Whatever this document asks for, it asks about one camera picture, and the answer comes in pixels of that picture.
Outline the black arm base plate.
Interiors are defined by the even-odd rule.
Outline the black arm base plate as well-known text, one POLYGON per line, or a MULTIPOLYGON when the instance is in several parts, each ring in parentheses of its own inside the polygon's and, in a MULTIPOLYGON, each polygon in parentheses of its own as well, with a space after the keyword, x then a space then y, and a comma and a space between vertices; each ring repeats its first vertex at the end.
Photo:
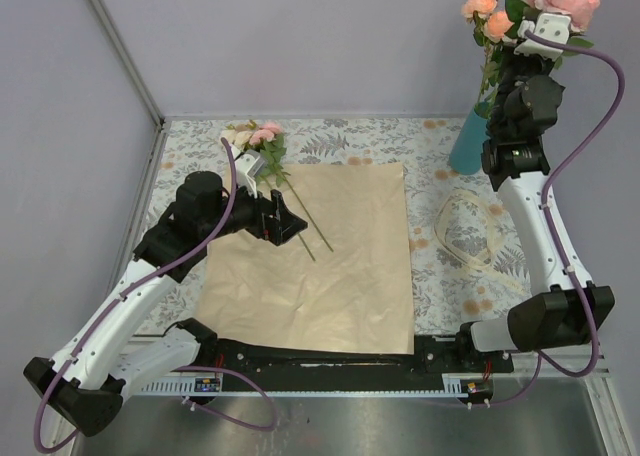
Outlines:
POLYGON ((266 368, 391 368, 419 373, 510 374, 511 356, 502 352, 479 353, 460 346, 453 336, 418 335, 411 354, 364 354, 323 352, 257 346, 231 339, 216 339, 201 344, 193 364, 219 366, 239 372, 266 368))

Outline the cream printed ribbon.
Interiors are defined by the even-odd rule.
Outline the cream printed ribbon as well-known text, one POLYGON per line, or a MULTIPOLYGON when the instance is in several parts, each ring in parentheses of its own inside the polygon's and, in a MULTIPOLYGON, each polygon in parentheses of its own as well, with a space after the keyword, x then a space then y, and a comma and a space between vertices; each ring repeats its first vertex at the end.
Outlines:
POLYGON ((455 189, 436 213, 434 235, 442 249, 472 274, 524 295, 528 270, 515 232, 476 193, 455 189))

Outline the orange beige wrapping paper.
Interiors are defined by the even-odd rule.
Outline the orange beige wrapping paper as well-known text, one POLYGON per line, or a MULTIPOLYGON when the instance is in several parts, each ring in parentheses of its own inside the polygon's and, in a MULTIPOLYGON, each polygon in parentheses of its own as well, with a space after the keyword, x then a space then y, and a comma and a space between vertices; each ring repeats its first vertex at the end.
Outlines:
POLYGON ((222 338, 255 345, 411 353, 402 165, 287 170, 285 203, 308 228, 281 246, 243 231, 212 241, 195 318, 222 338))

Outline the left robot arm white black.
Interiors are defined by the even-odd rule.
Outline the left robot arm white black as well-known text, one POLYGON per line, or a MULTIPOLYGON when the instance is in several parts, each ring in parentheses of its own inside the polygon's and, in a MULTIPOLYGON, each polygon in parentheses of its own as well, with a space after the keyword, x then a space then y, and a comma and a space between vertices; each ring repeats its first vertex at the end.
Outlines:
POLYGON ((158 301, 206 258, 209 241, 245 231, 280 246, 307 227, 277 190, 263 196, 239 183, 226 190, 216 173, 189 174, 91 319, 52 357, 26 365, 23 374, 41 405, 91 437, 148 383, 181 367, 212 367, 217 335, 193 318, 173 324, 160 341, 128 357, 121 351, 158 301))

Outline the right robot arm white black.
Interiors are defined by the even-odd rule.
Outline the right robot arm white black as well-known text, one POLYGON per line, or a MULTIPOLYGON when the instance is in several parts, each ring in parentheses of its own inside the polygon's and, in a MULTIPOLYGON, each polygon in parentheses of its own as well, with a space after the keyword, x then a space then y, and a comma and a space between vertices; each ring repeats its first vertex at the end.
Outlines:
POLYGON ((482 169, 509 212, 529 272, 529 299, 499 318, 463 324, 457 364, 480 370, 498 351, 530 352, 587 344, 615 304, 570 241, 555 202, 542 136, 557 122, 564 88, 553 64, 505 51, 481 153, 482 169))

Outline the pink flower stem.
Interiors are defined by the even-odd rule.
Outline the pink flower stem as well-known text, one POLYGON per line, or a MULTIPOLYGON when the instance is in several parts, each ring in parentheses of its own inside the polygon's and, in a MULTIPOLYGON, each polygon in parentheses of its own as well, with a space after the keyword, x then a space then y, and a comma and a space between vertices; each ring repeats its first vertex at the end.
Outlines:
MULTIPOLYGON (((523 20, 536 21, 542 12, 568 15, 571 18, 571 29, 567 45, 590 48, 592 44, 583 38, 601 0, 504 0, 504 10, 513 23, 507 31, 502 43, 506 47, 515 48, 517 41, 516 27, 523 20)), ((562 50, 562 55, 554 63, 560 66, 564 59, 575 53, 562 50)))
POLYGON ((260 173, 258 181, 264 182, 269 189, 286 186, 303 209, 308 222, 312 225, 327 249, 334 252, 334 248, 291 183, 291 174, 284 169, 282 160, 287 154, 284 130, 275 122, 258 124, 253 120, 248 121, 248 128, 251 136, 249 140, 243 144, 243 148, 256 150, 266 160, 266 168, 260 173))

